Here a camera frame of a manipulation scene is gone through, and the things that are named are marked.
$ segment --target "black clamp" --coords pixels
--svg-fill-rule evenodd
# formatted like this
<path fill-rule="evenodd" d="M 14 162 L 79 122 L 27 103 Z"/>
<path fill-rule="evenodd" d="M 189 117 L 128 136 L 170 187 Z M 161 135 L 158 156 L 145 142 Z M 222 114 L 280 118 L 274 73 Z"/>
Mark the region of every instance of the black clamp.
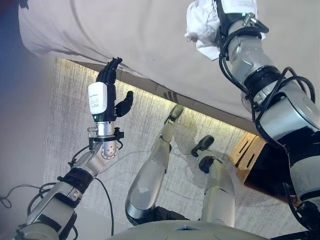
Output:
<path fill-rule="evenodd" d="M 96 136 L 96 137 L 93 137 L 92 139 L 96 142 L 110 142 L 110 141 L 119 141 L 124 137 L 125 137 L 125 133 L 123 131 L 120 131 L 119 127 L 115 127 L 113 135 Z"/>

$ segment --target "silver metal cylinder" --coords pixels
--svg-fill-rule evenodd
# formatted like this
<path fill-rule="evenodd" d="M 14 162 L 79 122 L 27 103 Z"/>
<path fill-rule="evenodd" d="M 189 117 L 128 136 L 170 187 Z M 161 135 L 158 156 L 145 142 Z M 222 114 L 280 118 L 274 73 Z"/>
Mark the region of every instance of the silver metal cylinder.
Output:
<path fill-rule="evenodd" d="M 97 136 L 113 135 L 115 132 L 114 121 L 98 121 L 96 126 L 98 128 Z"/>
<path fill-rule="evenodd" d="M 247 25 L 243 20 L 236 21 L 229 28 L 229 35 Z M 255 36 L 236 36 L 228 46 L 231 73 L 234 78 L 244 86 L 246 78 L 263 67 L 273 66 L 271 59 L 262 49 L 262 41 Z"/>
<path fill-rule="evenodd" d="M 117 141 L 105 141 L 101 148 L 101 154 L 104 159 L 112 159 L 118 152 Z"/>

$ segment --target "wall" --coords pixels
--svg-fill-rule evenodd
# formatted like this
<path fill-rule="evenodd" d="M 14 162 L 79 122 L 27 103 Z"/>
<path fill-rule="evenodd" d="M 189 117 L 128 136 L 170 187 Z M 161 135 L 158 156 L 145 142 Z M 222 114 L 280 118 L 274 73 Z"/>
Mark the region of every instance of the wall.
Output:
<path fill-rule="evenodd" d="M 21 42 L 18 3 L 0 16 L 0 195 L 19 184 L 41 185 L 54 61 L 40 59 Z M 12 208 L 0 205 L 0 239 L 26 219 L 36 189 L 13 191 Z"/>

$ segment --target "robot leg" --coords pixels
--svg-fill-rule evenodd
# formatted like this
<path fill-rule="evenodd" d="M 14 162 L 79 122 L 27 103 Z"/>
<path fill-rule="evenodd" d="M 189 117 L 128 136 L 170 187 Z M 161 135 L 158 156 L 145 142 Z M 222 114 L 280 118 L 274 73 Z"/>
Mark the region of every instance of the robot leg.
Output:
<path fill-rule="evenodd" d="M 125 212 L 129 221 L 134 224 L 150 222 L 152 211 L 167 172 L 170 153 L 170 141 L 174 133 L 175 120 L 184 108 L 176 105 L 164 123 L 152 152 L 136 175 L 125 201 Z"/>
<path fill-rule="evenodd" d="M 205 136 L 191 151 L 194 157 L 198 157 L 200 170 L 208 174 L 200 220 L 234 227 L 236 207 L 234 185 L 223 163 L 207 150 L 213 142 L 212 136 Z"/>

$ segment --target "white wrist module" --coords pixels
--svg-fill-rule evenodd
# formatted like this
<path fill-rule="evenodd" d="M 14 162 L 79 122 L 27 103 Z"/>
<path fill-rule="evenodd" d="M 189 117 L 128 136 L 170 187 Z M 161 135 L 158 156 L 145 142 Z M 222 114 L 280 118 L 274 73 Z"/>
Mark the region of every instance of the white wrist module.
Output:
<path fill-rule="evenodd" d="M 107 85 L 103 82 L 98 81 L 90 84 L 88 87 L 88 95 L 91 114 L 100 114 L 107 109 Z"/>
<path fill-rule="evenodd" d="M 257 18 L 258 8 L 256 0 L 221 0 L 223 12 L 233 13 L 253 13 Z"/>

